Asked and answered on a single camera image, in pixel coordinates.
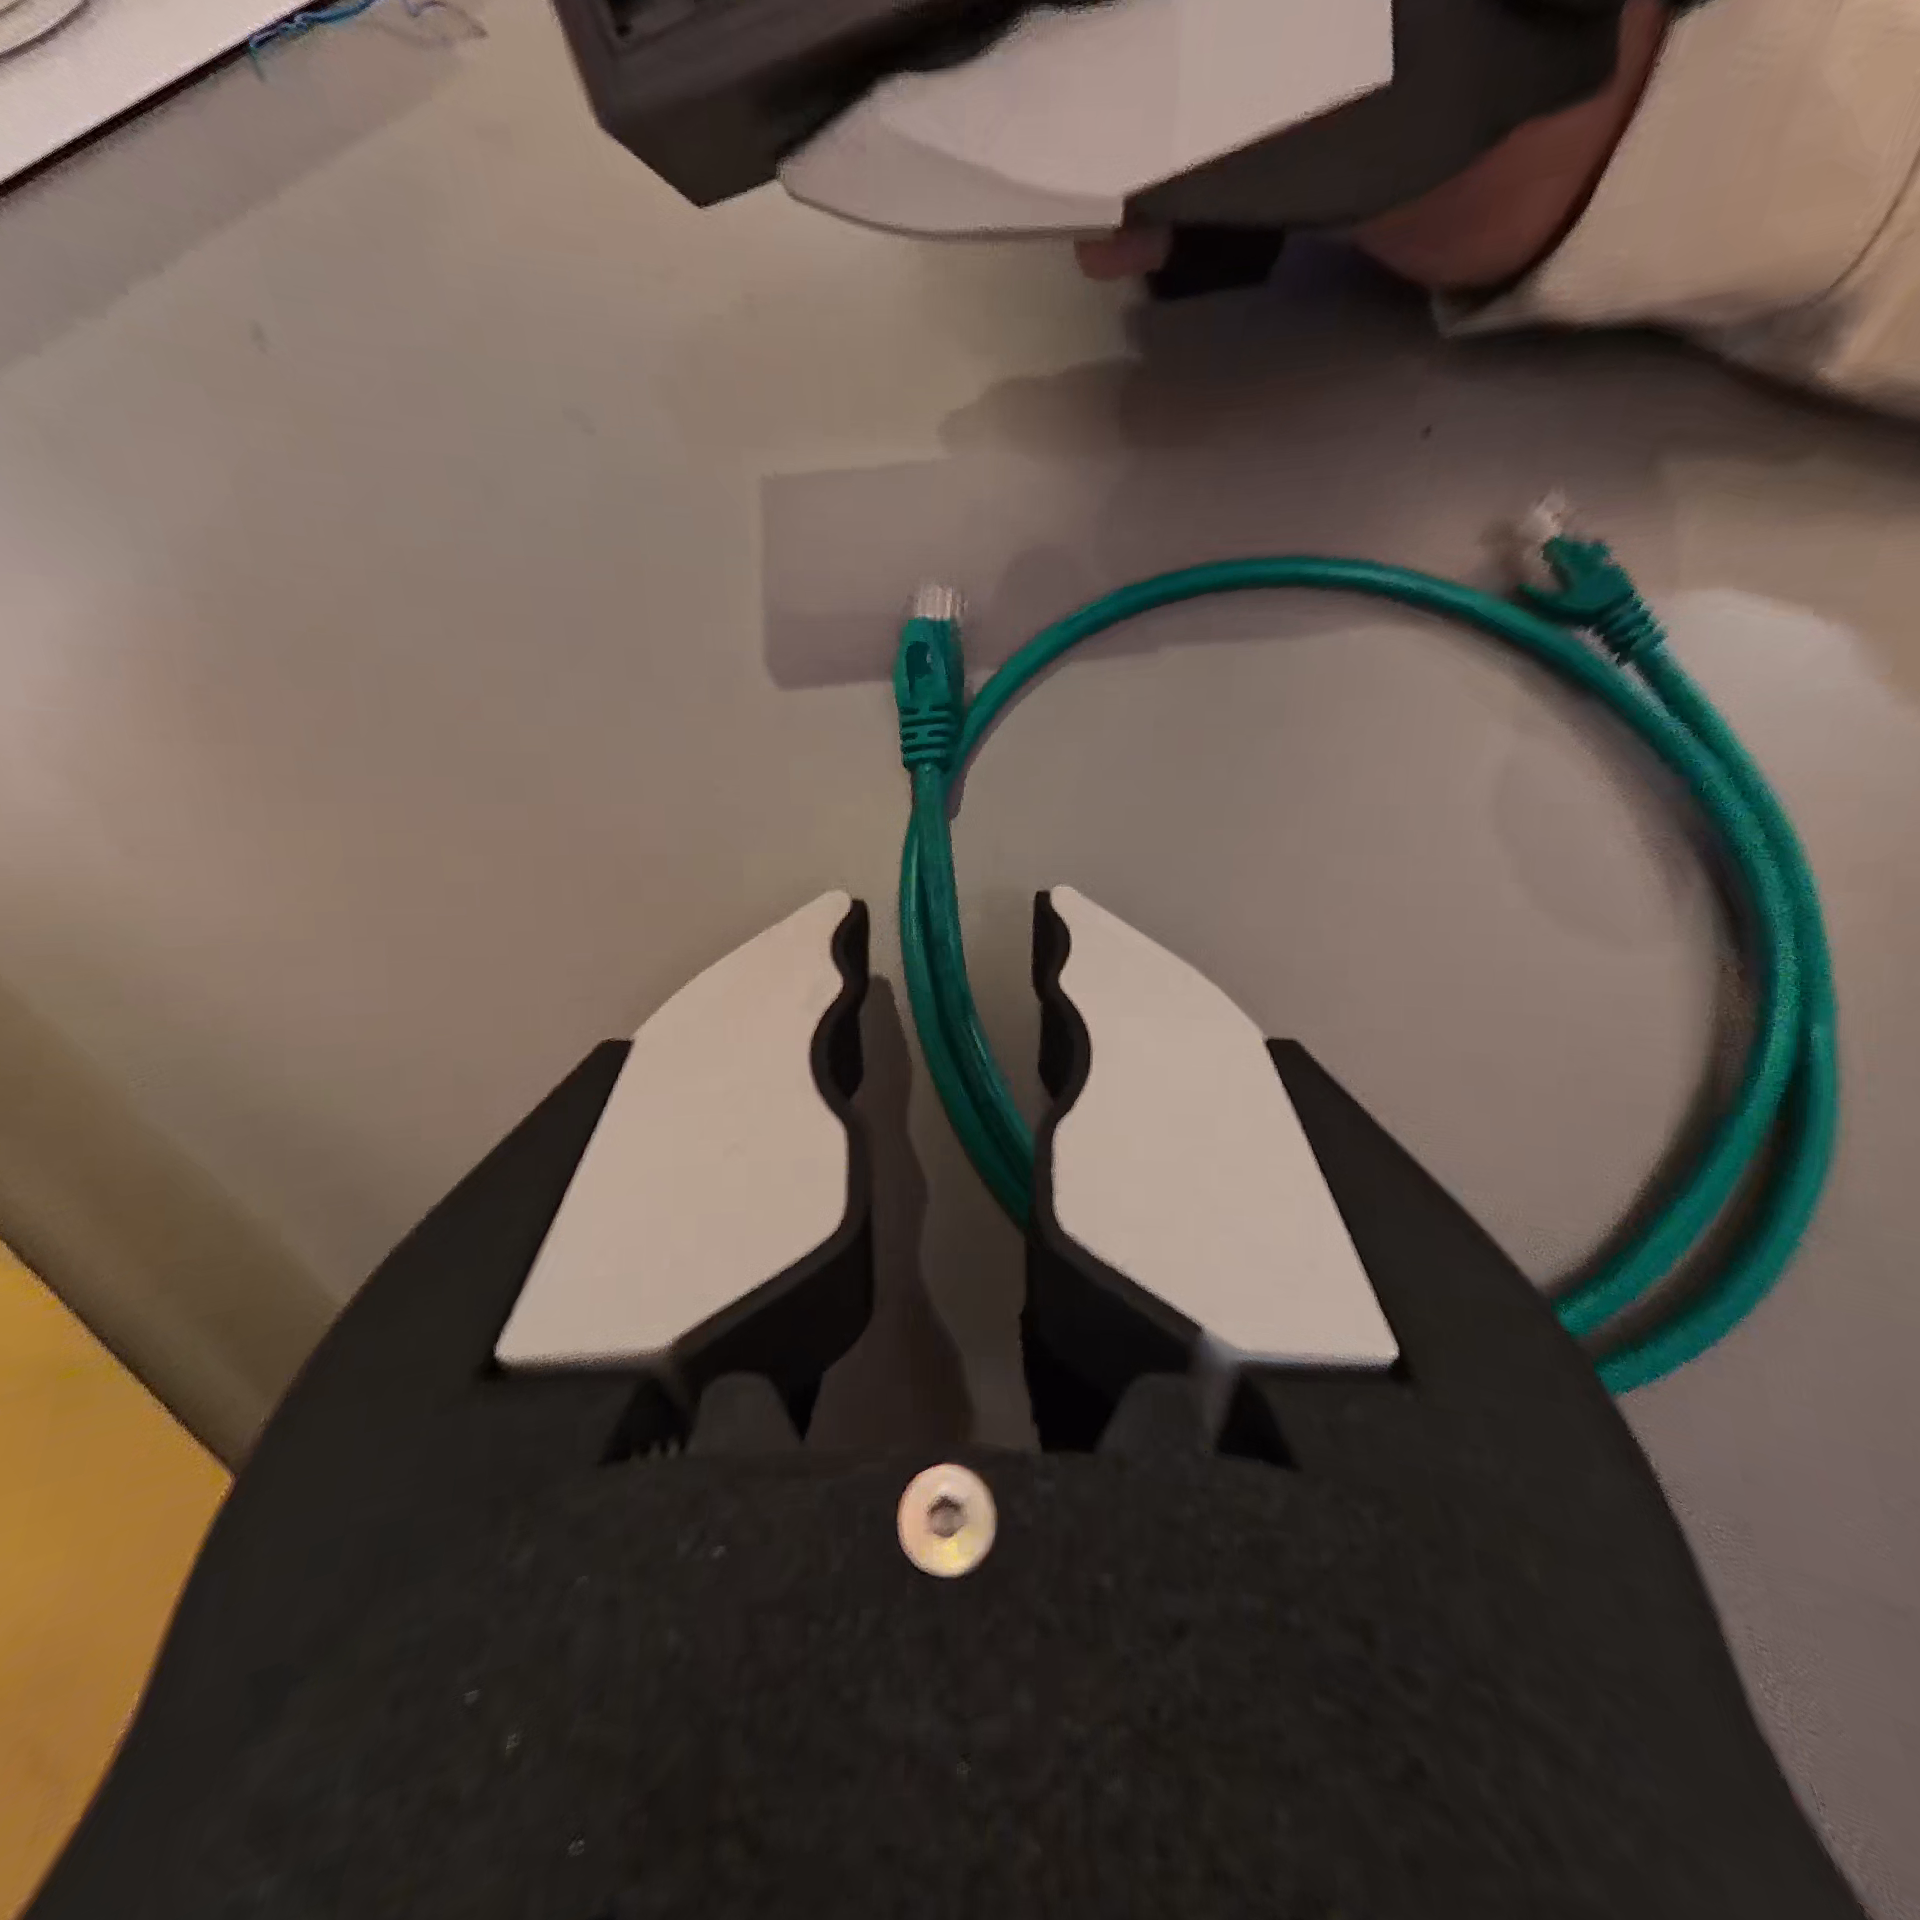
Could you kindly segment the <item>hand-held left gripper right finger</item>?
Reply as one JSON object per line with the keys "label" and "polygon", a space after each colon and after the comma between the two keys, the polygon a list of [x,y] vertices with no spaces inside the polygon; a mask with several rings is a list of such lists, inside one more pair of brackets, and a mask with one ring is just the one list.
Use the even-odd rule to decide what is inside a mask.
{"label": "hand-held left gripper right finger", "polygon": [[1044,1067],[1031,1227],[1103,1373],[1192,1355],[1388,1373],[1402,1344],[1258,1022],[1069,884],[1035,903]]}

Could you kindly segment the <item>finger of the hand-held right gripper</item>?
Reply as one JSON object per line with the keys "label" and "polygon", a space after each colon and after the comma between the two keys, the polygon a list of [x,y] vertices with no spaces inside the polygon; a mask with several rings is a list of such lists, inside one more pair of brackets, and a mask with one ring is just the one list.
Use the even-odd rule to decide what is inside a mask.
{"label": "finger of the hand-held right gripper", "polygon": [[1127,202],[1395,78],[1391,3],[1035,7],[872,87],[780,165],[804,207],[936,240],[1119,229]]}

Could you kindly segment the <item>yellow plastic bin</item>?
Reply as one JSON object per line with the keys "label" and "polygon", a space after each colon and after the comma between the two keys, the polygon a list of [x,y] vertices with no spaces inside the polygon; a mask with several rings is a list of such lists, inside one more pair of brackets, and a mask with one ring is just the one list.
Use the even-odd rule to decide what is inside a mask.
{"label": "yellow plastic bin", "polygon": [[123,1742],[232,1475],[3,1253],[3,1915]]}

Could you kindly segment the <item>blue thread scrap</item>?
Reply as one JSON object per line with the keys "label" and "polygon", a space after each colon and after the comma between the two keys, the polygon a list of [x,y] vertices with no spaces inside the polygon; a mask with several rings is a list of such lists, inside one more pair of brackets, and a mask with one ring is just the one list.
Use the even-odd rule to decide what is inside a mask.
{"label": "blue thread scrap", "polygon": [[301,5],[296,11],[279,16],[277,20],[255,29],[247,36],[247,61],[251,70],[261,79],[265,79],[271,51],[283,44],[307,38],[316,31],[330,31],[351,24],[377,7],[380,3]]}

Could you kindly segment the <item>white tablet stand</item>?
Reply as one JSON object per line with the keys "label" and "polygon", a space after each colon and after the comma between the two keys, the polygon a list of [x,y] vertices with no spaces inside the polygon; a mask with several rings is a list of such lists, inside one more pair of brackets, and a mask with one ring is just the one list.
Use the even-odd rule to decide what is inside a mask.
{"label": "white tablet stand", "polygon": [[3,186],[301,10],[301,3],[4,3]]}

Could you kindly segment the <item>person's right hand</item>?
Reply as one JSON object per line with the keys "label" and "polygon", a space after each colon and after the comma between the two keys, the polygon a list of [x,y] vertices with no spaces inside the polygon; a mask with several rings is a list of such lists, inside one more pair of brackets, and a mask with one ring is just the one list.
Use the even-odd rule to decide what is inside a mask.
{"label": "person's right hand", "polygon": [[1345,223],[1281,221],[1276,230],[1345,243],[1431,293],[1471,294],[1515,280],[1591,202],[1642,107],[1664,35],[1659,5],[1623,7],[1613,72],[1591,98],[1528,119],[1449,180],[1396,207]]}

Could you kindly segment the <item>black network switch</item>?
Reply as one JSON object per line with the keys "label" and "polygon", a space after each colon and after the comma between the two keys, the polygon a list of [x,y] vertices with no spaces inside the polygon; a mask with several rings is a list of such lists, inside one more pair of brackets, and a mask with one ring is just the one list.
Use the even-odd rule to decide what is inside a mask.
{"label": "black network switch", "polygon": [[988,51],[1021,3],[557,3],[592,116],[684,202],[769,186],[876,84]]}

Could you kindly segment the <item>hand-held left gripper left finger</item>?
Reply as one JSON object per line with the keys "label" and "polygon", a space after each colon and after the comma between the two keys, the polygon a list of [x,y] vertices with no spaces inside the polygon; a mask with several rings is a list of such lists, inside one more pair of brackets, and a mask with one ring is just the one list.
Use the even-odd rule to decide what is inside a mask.
{"label": "hand-held left gripper left finger", "polygon": [[497,1338],[513,1373],[664,1360],[827,1244],[848,1127],[811,1045],[848,986],[820,894],[715,960],[631,1036],[529,1280]]}

